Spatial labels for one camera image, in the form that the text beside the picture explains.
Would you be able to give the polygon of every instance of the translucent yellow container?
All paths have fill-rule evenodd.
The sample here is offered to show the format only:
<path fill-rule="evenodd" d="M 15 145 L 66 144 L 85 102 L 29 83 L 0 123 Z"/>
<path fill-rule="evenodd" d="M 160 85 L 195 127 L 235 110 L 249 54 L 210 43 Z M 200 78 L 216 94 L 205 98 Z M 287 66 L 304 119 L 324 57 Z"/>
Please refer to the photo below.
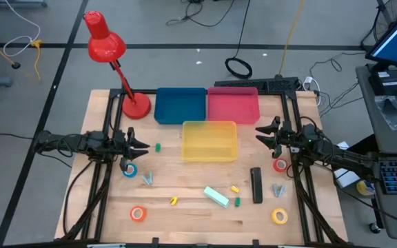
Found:
<path fill-rule="evenodd" d="M 182 137 L 185 161 L 230 162 L 237 159 L 237 129 L 233 121 L 186 121 Z"/>

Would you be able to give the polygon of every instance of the blue tape roll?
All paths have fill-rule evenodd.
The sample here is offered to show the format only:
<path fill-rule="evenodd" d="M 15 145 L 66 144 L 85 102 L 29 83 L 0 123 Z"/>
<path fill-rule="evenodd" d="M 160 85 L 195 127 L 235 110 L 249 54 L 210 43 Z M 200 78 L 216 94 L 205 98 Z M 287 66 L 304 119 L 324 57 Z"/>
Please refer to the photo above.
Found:
<path fill-rule="evenodd" d="M 122 172 L 123 175 L 128 178 L 135 177 L 137 175 L 137 166 L 134 163 L 128 163 L 127 166 L 131 166 L 132 172 L 130 173 Z"/>

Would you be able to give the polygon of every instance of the wooden tabletop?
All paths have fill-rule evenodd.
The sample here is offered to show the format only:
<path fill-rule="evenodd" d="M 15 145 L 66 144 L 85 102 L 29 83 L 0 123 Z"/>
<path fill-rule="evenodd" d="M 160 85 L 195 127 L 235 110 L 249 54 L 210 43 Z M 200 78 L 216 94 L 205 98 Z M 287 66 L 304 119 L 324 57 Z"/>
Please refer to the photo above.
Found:
<path fill-rule="evenodd" d="M 88 103 L 82 133 L 101 130 L 108 102 L 108 90 L 93 90 Z M 315 95 L 312 92 L 297 92 L 301 116 L 308 116 L 321 127 Z M 238 159 L 231 163 L 187 163 L 181 158 L 181 125 L 159 125 L 154 120 L 155 94 L 149 95 L 153 104 L 151 112 L 140 120 L 131 120 L 122 115 L 121 129 L 134 127 L 136 138 L 151 145 L 150 153 L 133 161 L 139 169 L 137 176 L 122 175 L 119 162 L 113 167 L 102 242 L 144 242 L 159 237 L 160 243 L 209 243 L 209 244 L 251 244 L 259 239 L 262 245 L 302 245 L 303 235 L 296 203 L 294 181 L 285 173 L 272 169 L 271 151 L 257 141 L 255 127 L 269 125 L 275 116 L 283 111 L 279 96 L 259 96 L 260 119 L 255 125 L 237 125 Z M 295 120 L 292 104 L 288 101 L 293 129 Z M 160 143 L 161 151 L 154 146 Z M 288 149 L 283 155 L 290 161 Z M 71 180 L 88 164 L 84 155 L 76 155 L 70 175 Z M 260 167 L 263 180 L 263 203 L 253 204 L 250 183 L 250 168 Z M 87 205 L 92 180 L 92 165 L 74 184 L 68 203 L 68 223 L 71 227 Z M 343 215 L 331 172 L 312 166 L 312 177 L 316 190 L 318 208 L 338 235 L 347 240 Z M 153 173 L 153 185 L 146 185 L 142 175 Z M 286 186 L 285 193 L 276 198 L 272 184 Z M 236 194 L 230 190 L 232 184 L 240 188 Z M 226 209 L 203 194 L 206 186 L 227 196 L 230 206 Z M 169 200 L 178 196 L 177 205 Z M 235 208 L 236 197 L 241 198 L 240 207 Z M 141 223 L 130 219 L 133 206 L 147 209 L 147 216 Z M 289 220 L 277 225 L 271 219 L 276 208 L 283 208 Z M 307 210 L 309 229 L 315 240 L 312 216 Z M 92 215 L 91 234 L 97 213 Z M 62 215 L 57 226 L 56 237 L 63 235 Z"/>

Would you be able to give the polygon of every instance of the lamp base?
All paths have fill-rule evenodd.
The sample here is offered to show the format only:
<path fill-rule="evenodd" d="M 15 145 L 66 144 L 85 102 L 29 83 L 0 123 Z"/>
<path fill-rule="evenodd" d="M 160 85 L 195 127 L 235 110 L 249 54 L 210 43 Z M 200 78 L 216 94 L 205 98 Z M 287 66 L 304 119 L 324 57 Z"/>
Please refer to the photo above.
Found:
<path fill-rule="evenodd" d="M 123 99 L 122 111 L 123 113 L 132 119 L 139 119 L 145 117 L 151 110 L 151 102 L 147 95 L 142 93 L 135 93 L 134 99 L 136 103 L 126 96 Z"/>

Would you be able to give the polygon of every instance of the green eraser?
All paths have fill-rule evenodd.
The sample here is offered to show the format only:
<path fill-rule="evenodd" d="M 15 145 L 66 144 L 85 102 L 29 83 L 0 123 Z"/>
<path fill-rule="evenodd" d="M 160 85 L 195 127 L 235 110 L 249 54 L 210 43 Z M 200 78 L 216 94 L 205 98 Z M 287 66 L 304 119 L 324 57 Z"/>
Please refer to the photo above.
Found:
<path fill-rule="evenodd" d="M 218 193 L 217 191 L 213 190 L 210 187 L 206 187 L 204 191 L 205 195 L 212 200 L 215 200 L 218 204 L 229 207 L 229 199 L 224 197 L 222 194 Z"/>

